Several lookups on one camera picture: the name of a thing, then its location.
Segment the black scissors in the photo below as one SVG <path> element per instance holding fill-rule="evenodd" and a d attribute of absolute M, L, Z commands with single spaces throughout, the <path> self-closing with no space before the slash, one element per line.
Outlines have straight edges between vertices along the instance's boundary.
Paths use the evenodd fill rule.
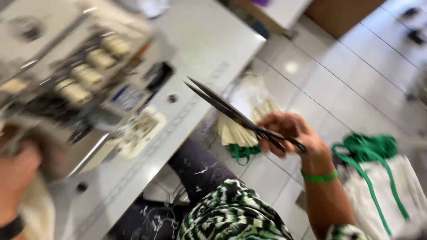
<path fill-rule="evenodd" d="M 201 92 L 199 89 L 193 87 L 192 85 L 184 82 L 189 88 L 191 88 L 197 95 L 202 97 L 204 100 L 206 100 L 209 104 L 211 104 L 214 108 L 216 108 L 218 111 L 225 114 L 227 117 L 231 118 L 234 122 L 241 125 L 242 127 L 251 130 L 255 132 L 257 135 L 257 139 L 265 138 L 269 142 L 271 142 L 274 146 L 276 146 L 281 151 L 285 152 L 285 147 L 283 144 L 278 141 L 280 140 L 287 140 L 293 145 L 297 146 L 303 153 L 307 152 L 307 148 L 298 142 L 294 137 L 291 136 L 282 136 L 279 133 L 270 131 L 268 129 L 261 128 L 257 126 L 255 123 L 253 123 L 251 120 L 249 120 L 247 117 L 245 117 L 242 113 L 240 113 L 236 108 L 234 108 L 230 103 L 228 103 L 225 99 L 223 99 L 220 95 L 213 92 L 211 89 L 203 85 L 202 83 L 187 77 L 190 79 L 197 87 L 199 87 L 203 92 Z"/>

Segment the sewing machine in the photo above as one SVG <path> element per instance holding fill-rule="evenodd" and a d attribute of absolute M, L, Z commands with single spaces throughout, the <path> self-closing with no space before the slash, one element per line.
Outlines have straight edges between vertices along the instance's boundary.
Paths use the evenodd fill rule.
<path fill-rule="evenodd" d="M 17 0 L 0 12 L 1 114 L 18 137 L 38 138 L 48 181 L 90 170 L 113 149 L 132 158 L 165 124 L 144 108 L 172 75 L 149 25 L 99 7 Z"/>

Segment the white bag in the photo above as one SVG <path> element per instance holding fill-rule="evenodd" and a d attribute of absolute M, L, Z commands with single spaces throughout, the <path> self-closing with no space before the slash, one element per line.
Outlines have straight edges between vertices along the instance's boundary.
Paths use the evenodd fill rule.
<path fill-rule="evenodd" d="M 390 188 L 390 178 L 384 166 L 379 162 L 367 162 L 360 166 L 372 182 L 378 204 L 392 236 L 387 234 L 383 226 L 365 179 L 356 169 L 350 167 L 349 179 L 344 189 L 353 207 L 357 226 L 373 240 L 400 237 L 416 239 L 427 220 L 427 199 L 406 156 L 397 155 L 387 160 L 387 163 L 392 171 L 399 199 L 410 221 L 403 218 L 396 204 Z"/>
<path fill-rule="evenodd" d="M 244 73 L 241 84 L 230 97 L 230 104 L 254 123 L 273 111 L 281 111 L 268 92 L 264 78 L 253 71 Z M 222 145 L 235 143 L 240 147 L 251 147 L 258 144 L 254 132 L 243 128 L 221 112 L 218 112 L 217 122 Z"/>

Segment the bracelet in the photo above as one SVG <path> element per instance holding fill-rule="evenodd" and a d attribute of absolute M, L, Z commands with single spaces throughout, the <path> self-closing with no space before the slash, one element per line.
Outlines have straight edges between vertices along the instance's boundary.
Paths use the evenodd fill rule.
<path fill-rule="evenodd" d="M 302 174 L 302 177 L 304 179 L 306 179 L 307 181 L 318 182 L 318 183 L 329 182 L 329 181 L 332 181 L 338 177 L 338 171 L 336 169 L 334 169 L 331 174 L 328 174 L 325 176 L 313 176 L 313 175 L 304 174 L 302 172 L 302 168 L 301 168 L 301 174 Z"/>

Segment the hand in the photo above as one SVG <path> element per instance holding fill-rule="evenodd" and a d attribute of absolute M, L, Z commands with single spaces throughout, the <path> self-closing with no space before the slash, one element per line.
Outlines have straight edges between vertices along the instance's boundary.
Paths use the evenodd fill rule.
<path fill-rule="evenodd" d="M 292 136 L 307 147 L 307 153 L 301 153 L 298 147 L 284 140 L 282 144 L 285 147 L 286 152 L 298 153 L 303 160 L 319 158 L 330 159 L 329 147 L 310 127 L 310 125 L 308 125 L 305 119 L 297 113 L 273 112 L 264 117 L 258 125 L 280 133 L 283 136 Z M 279 150 L 266 139 L 261 139 L 260 145 L 263 152 L 270 150 L 278 157 L 284 158 L 286 156 L 286 153 Z"/>
<path fill-rule="evenodd" d="M 31 141 L 22 142 L 14 157 L 0 156 L 0 227 L 16 218 L 21 197 L 40 162 L 38 147 Z"/>

